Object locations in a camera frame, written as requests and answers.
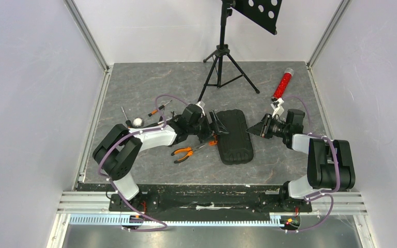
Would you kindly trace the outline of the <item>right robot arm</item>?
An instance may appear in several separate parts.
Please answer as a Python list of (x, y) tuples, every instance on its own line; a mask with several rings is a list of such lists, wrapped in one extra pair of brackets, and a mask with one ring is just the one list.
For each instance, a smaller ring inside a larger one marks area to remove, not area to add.
[(293, 210), (299, 200), (311, 201), (328, 193), (350, 190), (356, 182), (349, 142), (304, 133), (304, 118), (303, 111), (290, 109), (285, 121), (265, 114), (260, 122), (247, 128), (248, 133), (265, 139), (279, 137), (288, 149), (308, 156), (306, 174), (281, 187), (278, 205), (285, 211)]

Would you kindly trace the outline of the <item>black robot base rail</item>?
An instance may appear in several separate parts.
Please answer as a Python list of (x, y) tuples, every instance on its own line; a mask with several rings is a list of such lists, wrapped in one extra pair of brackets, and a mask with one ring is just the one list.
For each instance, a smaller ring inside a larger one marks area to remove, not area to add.
[(161, 221), (265, 221), (270, 213), (295, 216), (312, 206), (279, 185), (141, 184), (129, 201)]

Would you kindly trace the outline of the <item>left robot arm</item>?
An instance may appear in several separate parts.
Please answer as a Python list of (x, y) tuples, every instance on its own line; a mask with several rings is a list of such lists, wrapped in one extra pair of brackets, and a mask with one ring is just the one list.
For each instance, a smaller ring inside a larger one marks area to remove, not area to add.
[(92, 158), (99, 165), (99, 173), (107, 177), (122, 196), (122, 205), (135, 211), (141, 206), (142, 198), (131, 169), (140, 152), (179, 144), (190, 135), (197, 136), (199, 147), (203, 147), (218, 135), (228, 133), (214, 111), (205, 114), (199, 104), (189, 104), (182, 114), (143, 128), (115, 125), (95, 148)]

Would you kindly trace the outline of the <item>black plastic tool case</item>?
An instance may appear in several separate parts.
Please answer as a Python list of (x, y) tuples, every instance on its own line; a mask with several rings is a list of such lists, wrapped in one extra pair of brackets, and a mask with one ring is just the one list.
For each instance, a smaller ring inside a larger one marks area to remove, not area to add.
[(252, 161), (254, 149), (250, 134), (247, 132), (247, 120), (243, 111), (220, 111), (217, 117), (228, 130), (228, 134), (217, 136), (217, 148), (222, 163), (237, 165)]

